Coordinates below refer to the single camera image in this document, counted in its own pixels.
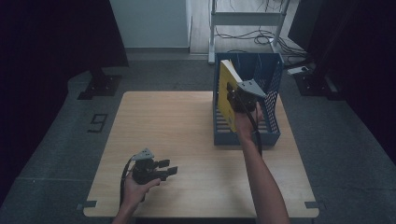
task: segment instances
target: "blue mesh basket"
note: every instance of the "blue mesh basket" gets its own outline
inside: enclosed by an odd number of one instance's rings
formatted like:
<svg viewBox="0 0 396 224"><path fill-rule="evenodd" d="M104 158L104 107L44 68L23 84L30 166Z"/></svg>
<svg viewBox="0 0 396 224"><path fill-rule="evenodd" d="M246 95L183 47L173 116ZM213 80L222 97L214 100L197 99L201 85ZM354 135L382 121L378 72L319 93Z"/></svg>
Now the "blue mesh basket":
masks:
<svg viewBox="0 0 396 224"><path fill-rule="evenodd" d="M220 114L217 104L219 97L219 63L231 60L242 80L253 79L267 94L259 98L264 119L259 123L262 144L273 146L280 136L276 122L276 99L283 71L283 60L278 53L217 53L215 61L215 80L213 91L213 127L214 143L221 145L240 145L236 133L233 133L225 118Z"/></svg>

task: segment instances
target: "book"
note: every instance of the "book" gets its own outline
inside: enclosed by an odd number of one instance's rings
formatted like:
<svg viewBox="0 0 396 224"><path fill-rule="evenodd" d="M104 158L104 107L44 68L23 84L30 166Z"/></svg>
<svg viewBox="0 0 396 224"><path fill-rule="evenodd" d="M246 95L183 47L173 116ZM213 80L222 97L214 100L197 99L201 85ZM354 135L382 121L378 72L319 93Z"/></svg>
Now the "book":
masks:
<svg viewBox="0 0 396 224"><path fill-rule="evenodd" d="M227 99L227 84L233 87L233 90L237 89L237 83L242 82L241 77L236 73L233 63L229 60L220 61L219 66L219 98L218 98L218 109L221 115L227 121L231 131L236 132L235 128L235 113Z"/></svg>

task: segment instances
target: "gray floor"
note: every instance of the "gray floor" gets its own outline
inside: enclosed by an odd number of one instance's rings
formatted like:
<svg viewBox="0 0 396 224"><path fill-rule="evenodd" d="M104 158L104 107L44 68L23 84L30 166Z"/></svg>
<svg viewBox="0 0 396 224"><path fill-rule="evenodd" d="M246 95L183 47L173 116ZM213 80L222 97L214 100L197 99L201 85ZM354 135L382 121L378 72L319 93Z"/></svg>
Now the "gray floor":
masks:
<svg viewBox="0 0 396 224"><path fill-rule="evenodd" d="M113 97L77 100L91 76L69 81L64 106L15 180L0 223L110 223L110 217L85 217L81 207L123 93L213 90L214 66L204 54L133 52L128 57L130 67L105 69L107 75L122 76ZM292 218L292 223L396 223L396 167L347 103L301 96L286 72L279 94L320 208L318 217ZM108 114L106 124L100 133L88 133L98 129L91 124L95 114Z"/></svg>

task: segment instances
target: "wooden table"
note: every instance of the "wooden table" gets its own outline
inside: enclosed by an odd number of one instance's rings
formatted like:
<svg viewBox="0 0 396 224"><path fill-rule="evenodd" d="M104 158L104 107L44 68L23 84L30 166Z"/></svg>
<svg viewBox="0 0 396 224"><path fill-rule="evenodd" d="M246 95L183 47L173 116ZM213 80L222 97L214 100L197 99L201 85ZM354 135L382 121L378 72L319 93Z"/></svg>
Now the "wooden table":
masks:
<svg viewBox="0 0 396 224"><path fill-rule="evenodd" d="M281 135L262 153L290 217L316 217L306 208L315 197L280 98L276 118ZM178 173L150 190L135 217L255 217L240 147L213 144L212 91L130 91L123 95L85 207L88 217L114 217L120 174L144 148L154 160L169 159Z"/></svg>

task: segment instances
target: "human arm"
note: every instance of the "human arm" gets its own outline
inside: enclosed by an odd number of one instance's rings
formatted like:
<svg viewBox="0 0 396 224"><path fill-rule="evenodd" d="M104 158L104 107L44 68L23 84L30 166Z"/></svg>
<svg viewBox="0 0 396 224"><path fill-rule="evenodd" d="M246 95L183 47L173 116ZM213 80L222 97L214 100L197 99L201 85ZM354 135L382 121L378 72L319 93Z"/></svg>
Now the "human arm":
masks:
<svg viewBox="0 0 396 224"><path fill-rule="evenodd" d="M132 214L136 210L139 203L149 189L158 186L161 183L161 179L154 179L145 185L138 185L132 179L132 174L129 173L125 177L124 197L122 205L120 206L119 212L114 217L112 224L126 224L131 218Z"/></svg>
<svg viewBox="0 0 396 224"><path fill-rule="evenodd" d="M262 110L259 104L257 110L257 117L261 120ZM252 112L252 117L256 117L256 111ZM254 207L260 223L290 223L279 187L252 140L253 126L248 116L235 113L235 125L244 153Z"/></svg>

